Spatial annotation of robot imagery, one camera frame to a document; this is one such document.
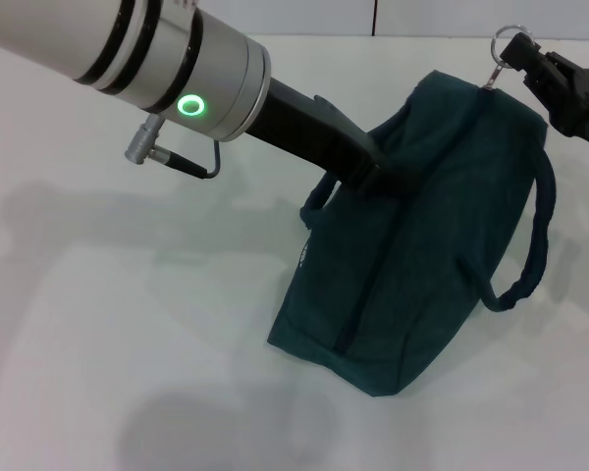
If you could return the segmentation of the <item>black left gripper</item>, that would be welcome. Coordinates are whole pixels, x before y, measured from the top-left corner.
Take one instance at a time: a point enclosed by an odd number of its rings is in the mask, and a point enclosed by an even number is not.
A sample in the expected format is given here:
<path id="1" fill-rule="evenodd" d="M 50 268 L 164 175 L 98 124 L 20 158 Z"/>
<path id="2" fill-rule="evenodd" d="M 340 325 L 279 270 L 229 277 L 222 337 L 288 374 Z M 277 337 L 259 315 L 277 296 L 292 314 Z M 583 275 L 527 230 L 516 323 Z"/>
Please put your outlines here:
<path id="1" fill-rule="evenodd" d="M 374 139 L 332 103 L 271 79 L 247 134 L 311 163 L 366 196 L 404 197 L 421 188 L 418 174 L 385 165 Z"/>

